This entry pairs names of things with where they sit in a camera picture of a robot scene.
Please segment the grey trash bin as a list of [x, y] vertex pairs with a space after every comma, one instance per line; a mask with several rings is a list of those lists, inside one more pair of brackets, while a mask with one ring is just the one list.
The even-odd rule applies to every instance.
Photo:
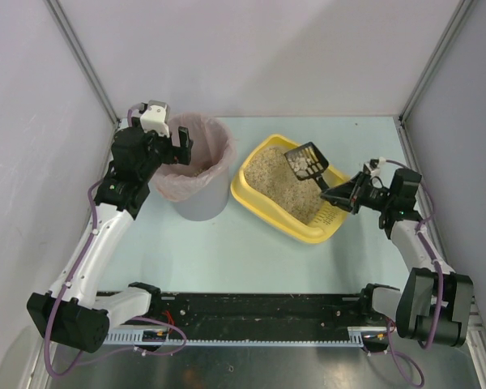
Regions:
[[228, 203], [230, 168], [215, 178], [207, 188], [183, 202], [171, 202], [179, 215], [187, 220], [205, 221], [219, 215]]

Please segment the black slotted litter scoop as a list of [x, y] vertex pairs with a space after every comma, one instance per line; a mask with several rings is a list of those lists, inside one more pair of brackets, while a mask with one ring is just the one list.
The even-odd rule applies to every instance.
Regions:
[[330, 166], [329, 161], [313, 142], [304, 143], [283, 155], [298, 181], [314, 180], [321, 191], [330, 189], [323, 177]]

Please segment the yellow litter box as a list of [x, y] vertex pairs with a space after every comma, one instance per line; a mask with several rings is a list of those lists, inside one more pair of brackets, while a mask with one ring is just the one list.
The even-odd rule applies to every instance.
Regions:
[[308, 224], [303, 224], [277, 203], [253, 189], [244, 176], [245, 168], [259, 152], [271, 147], [287, 152], [298, 146], [298, 143], [282, 135], [270, 135], [247, 156], [232, 179], [230, 191], [238, 203], [272, 227], [299, 242], [319, 244], [328, 240], [342, 226], [347, 219], [346, 212], [324, 203], [315, 217]]

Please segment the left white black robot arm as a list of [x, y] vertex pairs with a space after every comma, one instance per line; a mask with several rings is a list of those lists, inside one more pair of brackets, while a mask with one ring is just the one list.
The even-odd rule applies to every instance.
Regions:
[[27, 310], [46, 342], [94, 353], [109, 331], [153, 311], [160, 289], [134, 282], [120, 293], [98, 297], [98, 285], [118, 242], [135, 221], [162, 165], [188, 165], [193, 140], [184, 126], [179, 144], [156, 131], [118, 131], [105, 176], [88, 191], [92, 215], [68, 264], [44, 294], [33, 293]]

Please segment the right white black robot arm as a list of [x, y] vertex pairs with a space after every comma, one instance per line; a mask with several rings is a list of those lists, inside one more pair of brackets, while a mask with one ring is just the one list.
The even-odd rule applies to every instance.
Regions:
[[464, 344], [473, 298], [473, 282], [458, 274], [438, 254], [421, 214], [415, 209], [421, 175], [396, 169], [389, 187], [376, 187], [373, 175], [360, 171], [351, 180], [329, 187], [316, 183], [321, 197], [350, 214], [367, 207], [380, 213], [379, 227], [401, 254], [409, 271], [393, 318], [398, 334], [416, 340], [422, 348], [432, 344]]

